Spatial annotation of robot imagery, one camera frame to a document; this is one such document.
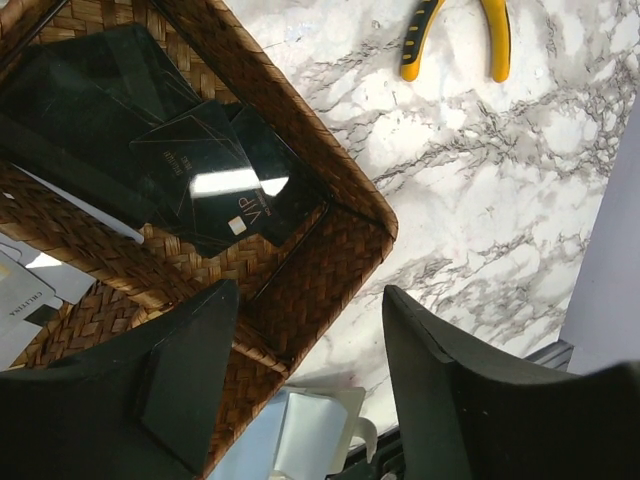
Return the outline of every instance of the white marble countertop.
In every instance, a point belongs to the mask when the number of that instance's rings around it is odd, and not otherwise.
[[[555,340],[638,82],[637,0],[508,0],[511,76],[489,77],[479,0],[448,0],[418,80],[417,0],[227,0],[396,211],[394,251],[294,382],[364,386],[397,424],[384,285],[510,353]]]

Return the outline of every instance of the pliers handle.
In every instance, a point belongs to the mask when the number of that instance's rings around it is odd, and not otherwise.
[[[509,77],[511,64],[511,27],[506,0],[480,0],[491,33],[491,76],[502,83]],[[407,82],[418,77],[422,50],[436,14],[445,0],[421,0],[409,26],[402,49],[401,75]]]

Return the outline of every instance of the light blue object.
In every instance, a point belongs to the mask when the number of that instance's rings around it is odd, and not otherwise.
[[[324,480],[346,420],[333,398],[280,391],[207,480]]]

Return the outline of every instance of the yellow and black pliers handle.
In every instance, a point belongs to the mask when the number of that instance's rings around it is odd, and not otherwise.
[[[506,0],[480,0],[491,33],[491,76],[498,82],[509,77],[511,64],[511,28]],[[407,82],[418,77],[422,50],[433,20],[445,0],[422,0],[413,16],[402,49],[401,74]]]

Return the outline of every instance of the card chip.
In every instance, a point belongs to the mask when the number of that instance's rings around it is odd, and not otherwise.
[[[229,220],[229,226],[231,227],[231,231],[235,235],[240,235],[247,229],[247,226],[244,224],[240,217],[232,218]]]

